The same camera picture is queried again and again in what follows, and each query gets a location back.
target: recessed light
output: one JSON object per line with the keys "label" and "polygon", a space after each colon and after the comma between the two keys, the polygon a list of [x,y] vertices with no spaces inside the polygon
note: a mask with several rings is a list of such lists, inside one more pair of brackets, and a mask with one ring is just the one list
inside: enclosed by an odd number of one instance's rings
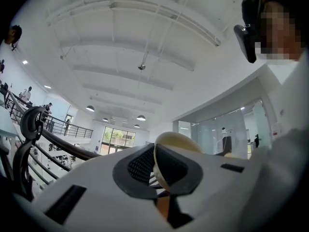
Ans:
{"label": "recessed light", "polygon": [[139,115],[136,119],[140,120],[140,121],[145,121],[146,120],[144,115]]}
{"label": "recessed light", "polygon": [[92,105],[87,106],[86,109],[88,111],[90,111],[90,112],[94,112],[95,111],[95,108]]}

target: railing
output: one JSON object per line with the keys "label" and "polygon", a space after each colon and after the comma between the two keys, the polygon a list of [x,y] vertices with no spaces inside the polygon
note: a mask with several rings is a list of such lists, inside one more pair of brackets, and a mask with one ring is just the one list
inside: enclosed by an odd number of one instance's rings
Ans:
{"label": "railing", "polygon": [[[32,107],[31,104],[23,101],[15,94],[13,94],[13,96],[19,102],[21,108],[24,108],[26,110]],[[16,114],[17,117],[19,117],[20,119],[21,113],[16,109],[16,106],[11,98],[11,95],[8,95],[5,100],[5,105],[8,106],[8,104],[12,105],[11,112],[10,112],[11,115],[12,115],[12,110],[14,110],[17,113]],[[48,114],[44,114],[42,120],[44,122],[44,128],[55,134],[59,134],[63,136],[71,136],[71,137],[82,137],[82,138],[91,138],[92,136],[93,130],[73,125],[71,123],[62,121]]]}
{"label": "railing", "polygon": [[[13,162],[13,168],[11,167],[9,161],[7,160],[5,155],[8,155],[8,151],[1,146],[1,161],[5,170],[5,173],[7,175],[7,178],[10,180],[14,179],[14,182],[16,182],[16,179],[20,177],[19,182],[20,186],[22,187],[25,185],[27,181],[25,179],[22,180],[22,178],[25,178],[25,176],[29,176],[29,169],[28,167],[33,171],[33,173],[46,185],[49,185],[51,181],[48,181],[44,175],[43,171],[46,172],[49,176],[51,176],[52,179],[57,180],[59,176],[53,172],[53,170],[49,167],[49,164],[55,164],[57,167],[60,167],[64,171],[69,171],[72,166],[70,164],[64,164],[63,162],[70,161],[71,163],[75,161],[76,158],[81,160],[88,160],[94,157],[99,156],[96,153],[89,152],[80,148],[77,148],[66,141],[60,139],[56,135],[54,135],[54,131],[50,131],[48,128],[46,129],[45,122],[43,121],[44,116],[43,114],[43,108],[39,107],[31,107],[29,104],[26,103],[26,108],[29,109],[28,112],[36,111],[35,117],[31,120],[27,120],[27,118],[23,117],[23,114],[26,112],[26,109],[22,107],[22,104],[25,104],[25,102],[20,102],[21,100],[15,96],[13,93],[9,92],[8,97],[5,100],[5,107],[10,111],[11,119],[15,121],[18,125],[20,125],[20,129],[22,131],[22,134],[25,136],[26,140],[23,141],[20,136],[18,136],[20,142],[16,142],[17,151],[14,157]],[[51,151],[55,150],[63,150],[66,152],[65,157],[53,157],[51,156],[51,152],[49,150],[44,150],[41,148],[41,146],[36,142],[35,139],[28,138],[27,135],[23,133],[23,131],[29,130],[28,128],[33,128],[33,126],[39,124],[42,125],[42,128],[38,127],[37,131],[40,130],[44,138],[46,138],[52,145]],[[41,152],[41,161],[38,159],[38,152]],[[42,158],[46,157],[48,159],[49,164],[44,165]],[[38,171],[38,167],[41,168],[42,174]],[[26,168],[26,174],[22,173],[21,171]],[[31,179],[28,179],[29,185],[32,185]],[[20,189],[20,194],[28,198],[29,200],[32,199],[32,192],[31,195],[25,191],[25,188]]]}

